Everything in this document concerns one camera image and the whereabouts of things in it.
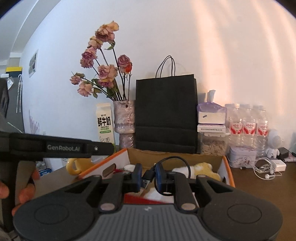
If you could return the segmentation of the white yellow plush toy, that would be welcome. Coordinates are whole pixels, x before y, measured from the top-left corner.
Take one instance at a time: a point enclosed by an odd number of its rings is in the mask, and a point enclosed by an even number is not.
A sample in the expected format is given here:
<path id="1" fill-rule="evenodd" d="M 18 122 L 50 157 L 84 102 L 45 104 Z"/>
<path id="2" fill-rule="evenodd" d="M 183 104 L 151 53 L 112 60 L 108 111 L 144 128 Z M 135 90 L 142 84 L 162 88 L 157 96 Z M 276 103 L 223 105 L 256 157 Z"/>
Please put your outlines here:
<path id="1" fill-rule="evenodd" d="M 218 173 L 213 172 L 213 167 L 209 163 L 198 163 L 194 166 L 190 166 L 191 169 L 191 179 L 195 179 L 198 175 L 206 175 L 210 178 L 213 178 L 217 181 L 221 181 L 221 177 Z M 180 168 L 174 168 L 172 170 L 173 172 L 179 172 L 184 174 L 186 177 L 189 177 L 189 171 L 187 167 L 180 167 Z"/>

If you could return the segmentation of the white tissue cloth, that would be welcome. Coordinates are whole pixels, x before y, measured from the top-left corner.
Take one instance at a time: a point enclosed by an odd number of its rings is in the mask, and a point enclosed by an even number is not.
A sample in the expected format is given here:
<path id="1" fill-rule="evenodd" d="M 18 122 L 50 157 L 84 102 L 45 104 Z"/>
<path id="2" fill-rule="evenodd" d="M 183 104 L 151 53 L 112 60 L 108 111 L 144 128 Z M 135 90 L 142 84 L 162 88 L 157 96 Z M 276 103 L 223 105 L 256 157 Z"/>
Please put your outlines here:
<path id="1" fill-rule="evenodd" d="M 161 203 L 173 203 L 173 196 L 163 196 L 157 192 L 155 188 L 150 188 L 150 190 L 144 195 L 144 198 L 147 200 L 157 201 Z"/>

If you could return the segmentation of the red fabric rose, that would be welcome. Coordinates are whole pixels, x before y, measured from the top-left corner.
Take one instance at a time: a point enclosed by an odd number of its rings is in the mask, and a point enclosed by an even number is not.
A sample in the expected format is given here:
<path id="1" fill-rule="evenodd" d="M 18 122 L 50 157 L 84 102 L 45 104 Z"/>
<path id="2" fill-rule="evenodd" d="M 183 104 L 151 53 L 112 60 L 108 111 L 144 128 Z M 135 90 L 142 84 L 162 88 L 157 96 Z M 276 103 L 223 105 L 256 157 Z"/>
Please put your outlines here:
<path id="1" fill-rule="evenodd" d="M 114 169 L 114 173 L 120 173 L 123 172 L 123 169 Z"/>

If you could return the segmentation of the white round lid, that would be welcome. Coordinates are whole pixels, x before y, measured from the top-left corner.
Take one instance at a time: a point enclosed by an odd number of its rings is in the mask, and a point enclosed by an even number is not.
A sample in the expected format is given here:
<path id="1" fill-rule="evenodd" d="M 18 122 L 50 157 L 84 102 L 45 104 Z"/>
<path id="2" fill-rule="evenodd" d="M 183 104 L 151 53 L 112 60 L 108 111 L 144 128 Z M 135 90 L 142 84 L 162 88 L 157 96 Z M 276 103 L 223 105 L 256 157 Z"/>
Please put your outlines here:
<path id="1" fill-rule="evenodd" d="M 125 171 L 133 172 L 134 169 L 135 169 L 135 165 L 134 165 L 134 164 L 129 164 L 129 165 L 124 166 L 123 169 L 124 169 Z"/>

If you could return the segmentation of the white milk carton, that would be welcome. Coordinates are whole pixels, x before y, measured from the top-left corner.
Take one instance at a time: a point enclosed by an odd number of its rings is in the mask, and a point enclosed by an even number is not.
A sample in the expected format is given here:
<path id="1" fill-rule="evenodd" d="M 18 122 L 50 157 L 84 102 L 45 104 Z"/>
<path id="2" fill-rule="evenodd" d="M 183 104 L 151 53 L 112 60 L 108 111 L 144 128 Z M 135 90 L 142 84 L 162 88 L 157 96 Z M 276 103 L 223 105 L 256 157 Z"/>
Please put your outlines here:
<path id="1" fill-rule="evenodd" d="M 100 142 L 112 143 L 114 146 L 114 149 L 116 149 L 111 104 L 110 103 L 97 104 L 96 118 L 97 118 L 98 136 L 99 136 Z"/>

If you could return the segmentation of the yellow ceramic mug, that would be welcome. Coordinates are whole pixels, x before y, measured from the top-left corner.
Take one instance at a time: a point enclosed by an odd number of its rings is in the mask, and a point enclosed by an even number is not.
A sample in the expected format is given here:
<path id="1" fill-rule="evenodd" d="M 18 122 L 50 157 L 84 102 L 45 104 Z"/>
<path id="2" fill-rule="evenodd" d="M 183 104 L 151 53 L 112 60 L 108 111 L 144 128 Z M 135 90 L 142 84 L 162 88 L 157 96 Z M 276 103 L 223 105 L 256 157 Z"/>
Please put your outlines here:
<path id="1" fill-rule="evenodd" d="M 66 170 L 70 175 L 79 175 L 94 166 L 91 158 L 70 158 L 66 164 Z"/>

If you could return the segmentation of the clear seed container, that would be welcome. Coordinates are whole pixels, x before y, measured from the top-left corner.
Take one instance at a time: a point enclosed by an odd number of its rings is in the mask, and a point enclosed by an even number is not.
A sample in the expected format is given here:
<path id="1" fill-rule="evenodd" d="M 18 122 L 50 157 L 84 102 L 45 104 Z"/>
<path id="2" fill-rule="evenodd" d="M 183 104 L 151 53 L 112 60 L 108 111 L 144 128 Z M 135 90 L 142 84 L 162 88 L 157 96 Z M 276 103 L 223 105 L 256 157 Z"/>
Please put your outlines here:
<path id="1" fill-rule="evenodd" d="M 227 151 L 229 136 L 225 133 L 199 133 L 201 154 L 224 156 Z"/>

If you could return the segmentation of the black paper bag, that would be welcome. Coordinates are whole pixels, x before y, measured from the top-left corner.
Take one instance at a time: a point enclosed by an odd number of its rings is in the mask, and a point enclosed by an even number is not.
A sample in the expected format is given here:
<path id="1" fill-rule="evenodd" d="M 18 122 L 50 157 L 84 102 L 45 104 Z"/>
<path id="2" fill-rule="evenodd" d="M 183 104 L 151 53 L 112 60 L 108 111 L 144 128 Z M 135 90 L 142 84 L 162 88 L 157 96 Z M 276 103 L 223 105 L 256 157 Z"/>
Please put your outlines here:
<path id="1" fill-rule="evenodd" d="M 195 154 L 198 148 L 197 83 L 193 74 L 139 79 L 135 89 L 135 147 L 139 150 Z"/>

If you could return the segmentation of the white flat box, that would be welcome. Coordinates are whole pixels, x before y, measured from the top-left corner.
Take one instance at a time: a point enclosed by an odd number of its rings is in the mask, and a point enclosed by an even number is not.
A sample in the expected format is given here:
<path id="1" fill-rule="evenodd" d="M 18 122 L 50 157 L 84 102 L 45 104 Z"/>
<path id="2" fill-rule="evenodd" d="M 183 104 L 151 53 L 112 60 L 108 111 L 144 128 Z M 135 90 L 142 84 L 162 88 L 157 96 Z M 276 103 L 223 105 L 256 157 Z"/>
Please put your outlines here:
<path id="1" fill-rule="evenodd" d="M 226 133 L 225 125 L 198 124 L 197 132 L 199 133 Z"/>

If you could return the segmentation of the white printed tin box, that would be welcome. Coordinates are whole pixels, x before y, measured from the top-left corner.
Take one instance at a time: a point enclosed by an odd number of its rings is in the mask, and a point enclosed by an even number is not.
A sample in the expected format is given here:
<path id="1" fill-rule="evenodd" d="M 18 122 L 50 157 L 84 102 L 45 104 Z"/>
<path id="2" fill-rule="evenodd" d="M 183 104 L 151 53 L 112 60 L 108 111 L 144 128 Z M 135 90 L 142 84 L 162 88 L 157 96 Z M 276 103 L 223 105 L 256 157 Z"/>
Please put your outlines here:
<path id="1" fill-rule="evenodd" d="M 230 146 L 228 159 L 232 168 L 252 168 L 256 163 L 256 150 L 251 146 Z"/>

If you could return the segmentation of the dried pink rose bouquet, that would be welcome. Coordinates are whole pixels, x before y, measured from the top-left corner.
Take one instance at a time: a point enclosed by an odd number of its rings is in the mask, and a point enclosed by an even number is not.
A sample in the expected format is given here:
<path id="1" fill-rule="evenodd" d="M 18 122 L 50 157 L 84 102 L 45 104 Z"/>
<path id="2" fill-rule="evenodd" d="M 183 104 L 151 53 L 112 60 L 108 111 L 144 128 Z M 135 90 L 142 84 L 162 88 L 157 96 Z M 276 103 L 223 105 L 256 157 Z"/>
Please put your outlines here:
<path id="1" fill-rule="evenodd" d="M 119 24 L 112 21 L 101 25 L 89 39 L 86 50 L 81 54 L 80 66 L 92 69 L 93 78 L 84 73 L 73 73 L 70 82 L 77 85 L 77 92 L 83 97 L 98 97 L 104 94 L 111 101 L 129 101 L 132 61 L 115 52 L 115 33 Z"/>

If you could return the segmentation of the white earphones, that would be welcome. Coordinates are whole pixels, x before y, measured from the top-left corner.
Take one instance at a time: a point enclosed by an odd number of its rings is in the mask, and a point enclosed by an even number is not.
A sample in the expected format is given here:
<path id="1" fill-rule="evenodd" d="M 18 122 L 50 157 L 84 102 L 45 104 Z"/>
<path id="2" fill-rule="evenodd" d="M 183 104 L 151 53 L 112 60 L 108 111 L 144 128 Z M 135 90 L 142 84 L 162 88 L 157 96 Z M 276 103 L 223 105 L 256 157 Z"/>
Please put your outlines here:
<path id="1" fill-rule="evenodd" d="M 260 161 L 265 161 L 263 165 L 257 167 Z M 271 160 L 267 157 L 258 158 L 254 165 L 251 165 L 254 174 L 261 180 L 271 181 L 276 177 L 282 177 L 282 173 L 276 171 Z"/>

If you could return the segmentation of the water bottle middle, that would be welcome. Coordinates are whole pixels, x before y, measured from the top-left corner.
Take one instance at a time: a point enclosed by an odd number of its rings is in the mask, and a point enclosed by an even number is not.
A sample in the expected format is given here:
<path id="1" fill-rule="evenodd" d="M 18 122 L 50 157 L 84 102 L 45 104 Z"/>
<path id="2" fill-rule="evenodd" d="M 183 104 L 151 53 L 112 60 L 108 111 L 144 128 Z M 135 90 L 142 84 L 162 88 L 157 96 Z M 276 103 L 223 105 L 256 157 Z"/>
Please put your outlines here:
<path id="1" fill-rule="evenodd" d="M 242 144 L 253 147 L 256 133 L 256 118 L 252 107 L 249 104 L 243 106 L 243 133 Z"/>

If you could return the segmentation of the water bottle right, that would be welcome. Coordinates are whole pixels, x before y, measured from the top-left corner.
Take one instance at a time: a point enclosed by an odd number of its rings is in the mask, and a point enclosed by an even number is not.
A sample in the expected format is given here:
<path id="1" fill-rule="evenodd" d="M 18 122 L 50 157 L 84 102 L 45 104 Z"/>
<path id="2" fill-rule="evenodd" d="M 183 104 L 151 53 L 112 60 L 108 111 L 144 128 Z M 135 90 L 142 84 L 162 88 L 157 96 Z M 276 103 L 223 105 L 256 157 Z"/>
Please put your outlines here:
<path id="1" fill-rule="evenodd" d="M 258 157 L 265 155 L 265 148 L 268 135 L 268 117 L 264 106 L 258 105 L 255 107 L 256 113 L 256 138 L 254 142 Z"/>

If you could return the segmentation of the white robot figurine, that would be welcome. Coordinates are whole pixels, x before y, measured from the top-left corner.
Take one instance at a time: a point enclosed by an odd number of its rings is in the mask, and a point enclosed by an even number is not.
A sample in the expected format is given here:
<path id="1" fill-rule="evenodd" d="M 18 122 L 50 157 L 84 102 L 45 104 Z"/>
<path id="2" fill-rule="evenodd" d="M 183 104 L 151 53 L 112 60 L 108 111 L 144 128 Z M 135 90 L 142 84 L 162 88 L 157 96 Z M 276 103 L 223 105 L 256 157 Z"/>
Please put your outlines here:
<path id="1" fill-rule="evenodd" d="M 282 138 L 277 130 L 272 129 L 268 132 L 266 155 L 270 159 L 276 159 L 280 154 L 279 148 L 282 147 Z"/>

